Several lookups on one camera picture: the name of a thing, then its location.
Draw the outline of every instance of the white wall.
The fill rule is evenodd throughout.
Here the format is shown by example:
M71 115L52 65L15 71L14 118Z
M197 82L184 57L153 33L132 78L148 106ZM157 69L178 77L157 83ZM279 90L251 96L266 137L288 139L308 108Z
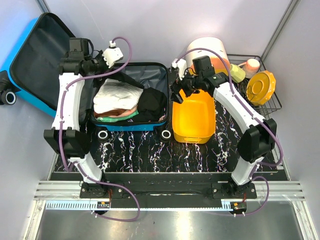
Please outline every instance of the white wall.
M293 180L320 234L320 1L303 0L266 60L283 109L274 114Z
M0 66L27 23L41 14L34 0L2 0ZM54 156L43 138L53 119L18 98L0 105L0 239L17 240L39 180L49 173Z
M46 2L77 37L91 39L96 49L124 36L132 43L134 61L169 66L189 43L206 36L220 38L228 53L261 55L290 0ZM119 46L127 49L122 42Z

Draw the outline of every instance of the white connector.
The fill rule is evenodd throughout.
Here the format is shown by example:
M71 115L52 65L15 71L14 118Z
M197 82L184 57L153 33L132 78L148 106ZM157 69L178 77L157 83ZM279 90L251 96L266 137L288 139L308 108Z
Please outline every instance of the white connector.
M109 41L109 48L115 48L115 47L116 47L116 42Z
M116 62L124 59L124 55L121 52L119 47L107 48L103 52L102 56L109 68L112 68Z
M173 60L171 66L176 69L179 69L179 78L180 80L182 80L185 76L185 71L187 69L187 61L184 59L180 59L178 62L176 62L178 59L176 58L175 60Z

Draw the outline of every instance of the orange container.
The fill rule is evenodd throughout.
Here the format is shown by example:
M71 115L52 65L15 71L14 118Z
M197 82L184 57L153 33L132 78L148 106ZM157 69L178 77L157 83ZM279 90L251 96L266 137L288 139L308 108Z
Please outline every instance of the orange container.
M196 48L205 48L210 49L217 54L225 61L227 67L230 69L230 62L228 60L227 52L225 50L223 42L216 38L216 37L201 37L196 40L194 40L190 45L187 47L187 51L191 49ZM186 65L188 68L194 68L193 59L203 57L203 56L209 56L211 60L211 64L214 67L215 73L225 73L228 74L225 65L222 63L222 61L212 52L205 51L205 50L198 50L198 51L192 51L189 54L185 56Z
M213 98L200 93L186 97L180 91L183 103L173 102L172 129L180 143L205 144L216 131L216 108Z

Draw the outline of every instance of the metal floor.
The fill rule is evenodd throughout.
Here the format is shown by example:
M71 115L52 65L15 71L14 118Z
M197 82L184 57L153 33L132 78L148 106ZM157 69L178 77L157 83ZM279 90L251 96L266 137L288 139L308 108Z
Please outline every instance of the metal floor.
M248 203L248 211L259 207ZM115 218L132 218L134 212L111 211ZM45 210L38 240L301 240L293 206L268 202L259 213L233 218L207 212L141 212L136 222L95 218L88 211Z

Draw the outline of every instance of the white folded cloth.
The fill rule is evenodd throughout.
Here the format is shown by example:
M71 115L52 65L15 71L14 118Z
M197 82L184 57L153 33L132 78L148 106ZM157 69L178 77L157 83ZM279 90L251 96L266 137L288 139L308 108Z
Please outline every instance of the white folded cloth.
M142 92L141 88L108 78L93 98L94 111L102 114L114 109L132 109Z

